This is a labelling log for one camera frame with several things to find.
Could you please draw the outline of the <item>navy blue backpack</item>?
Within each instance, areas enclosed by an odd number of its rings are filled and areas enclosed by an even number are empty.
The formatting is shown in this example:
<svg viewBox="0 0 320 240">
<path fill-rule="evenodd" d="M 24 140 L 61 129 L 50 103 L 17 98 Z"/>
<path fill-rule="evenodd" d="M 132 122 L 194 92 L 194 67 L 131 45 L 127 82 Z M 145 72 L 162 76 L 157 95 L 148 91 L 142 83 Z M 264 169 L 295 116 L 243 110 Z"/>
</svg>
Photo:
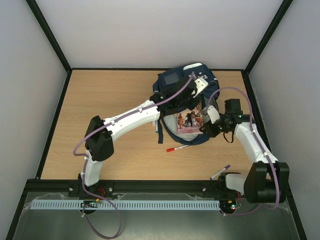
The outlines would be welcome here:
<svg viewBox="0 0 320 240">
<path fill-rule="evenodd" d="M 202 108 L 206 107 L 206 104 L 213 105 L 218 109 L 216 100 L 219 97 L 219 93 L 216 93 L 212 100 L 209 100 L 211 94 L 220 88 L 219 82 L 210 69 L 201 62 L 192 63 L 185 66 L 178 66 L 169 69 L 163 73 L 158 74 L 157 81 L 152 85 L 152 90 L 156 92 L 169 92 L 172 91 L 177 82 L 190 77 L 191 73 L 195 73 L 198 78 L 203 78 L 208 82 L 208 87 L 199 95 L 199 104 Z M 210 137 L 205 133 L 187 133 L 182 134 L 178 132 L 178 118 L 176 113 L 180 113 L 184 110 L 188 110 L 189 107 L 194 107 L 196 102 L 192 100 L 190 103 L 182 101 L 175 112 L 171 111 L 168 115 L 160 117 L 156 122 L 158 132 L 158 143 L 162 144 L 164 141 L 163 130 L 166 130 L 168 135 L 177 143 L 187 146 L 196 146 L 207 142 Z"/>
</svg>

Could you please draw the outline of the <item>purple illustrated booklet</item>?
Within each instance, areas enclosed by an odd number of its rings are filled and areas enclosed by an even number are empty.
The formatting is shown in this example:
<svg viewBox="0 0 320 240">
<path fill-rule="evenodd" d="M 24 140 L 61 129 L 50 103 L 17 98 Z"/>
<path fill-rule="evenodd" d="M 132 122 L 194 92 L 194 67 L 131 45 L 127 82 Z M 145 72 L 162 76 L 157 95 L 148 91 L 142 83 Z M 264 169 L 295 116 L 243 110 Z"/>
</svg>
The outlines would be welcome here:
<svg viewBox="0 0 320 240">
<path fill-rule="evenodd" d="M 185 109 L 176 114 L 177 133 L 182 135 L 202 134 L 200 127 L 204 123 L 202 104 L 199 103 L 194 109 Z"/>
</svg>

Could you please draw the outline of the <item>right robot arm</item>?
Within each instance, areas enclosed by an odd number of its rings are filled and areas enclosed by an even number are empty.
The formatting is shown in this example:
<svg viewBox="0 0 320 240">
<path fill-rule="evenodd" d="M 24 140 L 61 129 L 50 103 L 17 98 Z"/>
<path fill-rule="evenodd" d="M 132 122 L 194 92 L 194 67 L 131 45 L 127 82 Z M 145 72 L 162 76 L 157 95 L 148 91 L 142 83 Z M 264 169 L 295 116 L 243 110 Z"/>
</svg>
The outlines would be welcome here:
<svg viewBox="0 0 320 240">
<path fill-rule="evenodd" d="M 247 176 L 239 173 L 226 173 L 224 180 L 218 183 L 218 191 L 229 196 L 234 191 L 244 194 L 250 203 L 279 204 L 286 199 L 290 168 L 279 161 L 260 136 L 251 114 L 244 114 L 239 99 L 224 102 L 225 112 L 209 105 L 204 115 L 209 118 L 200 127 L 200 131 L 211 138 L 219 134 L 231 133 L 237 138 L 251 161 Z"/>
</svg>

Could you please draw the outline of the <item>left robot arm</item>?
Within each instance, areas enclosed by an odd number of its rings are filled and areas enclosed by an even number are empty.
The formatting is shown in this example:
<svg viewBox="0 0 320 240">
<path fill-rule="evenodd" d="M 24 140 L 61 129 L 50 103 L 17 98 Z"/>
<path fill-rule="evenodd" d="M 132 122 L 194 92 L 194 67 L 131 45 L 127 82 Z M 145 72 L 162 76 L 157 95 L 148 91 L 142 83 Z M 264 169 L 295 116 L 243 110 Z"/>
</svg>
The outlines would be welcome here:
<svg viewBox="0 0 320 240">
<path fill-rule="evenodd" d="M 82 153 L 85 163 L 80 173 L 83 188 L 99 182 L 103 162 L 114 154 L 114 142 L 117 139 L 183 108 L 194 108 L 201 100 L 201 92 L 207 85 L 205 80 L 191 74 L 164 91 L 155 90 L 148 100 L 131 110 L 109 118 L 92 118 L 84 138 L 73 150 L 73 155 L 79 157 L 78 148 L 84 145 L 86 149 Z"/>
</svg>

